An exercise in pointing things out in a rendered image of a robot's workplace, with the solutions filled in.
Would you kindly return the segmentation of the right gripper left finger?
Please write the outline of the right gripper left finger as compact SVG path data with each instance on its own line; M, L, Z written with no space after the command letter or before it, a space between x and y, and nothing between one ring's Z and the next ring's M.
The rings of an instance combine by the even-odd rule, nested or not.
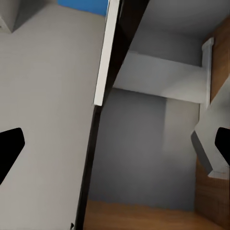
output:
M0 185L24 146L20 127L0 133Z

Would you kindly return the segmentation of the notebook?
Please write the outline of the notebook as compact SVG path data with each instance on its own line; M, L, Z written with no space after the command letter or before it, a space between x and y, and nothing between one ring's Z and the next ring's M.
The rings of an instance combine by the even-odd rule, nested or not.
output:
M105 32L94 94L94 105L102 105L110 65L120 0L108 0Z

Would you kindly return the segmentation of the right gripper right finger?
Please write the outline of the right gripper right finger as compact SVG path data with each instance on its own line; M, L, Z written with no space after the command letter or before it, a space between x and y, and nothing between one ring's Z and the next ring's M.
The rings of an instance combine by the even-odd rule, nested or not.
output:
M215 145L230 166L230 129L223 127L218 129Z

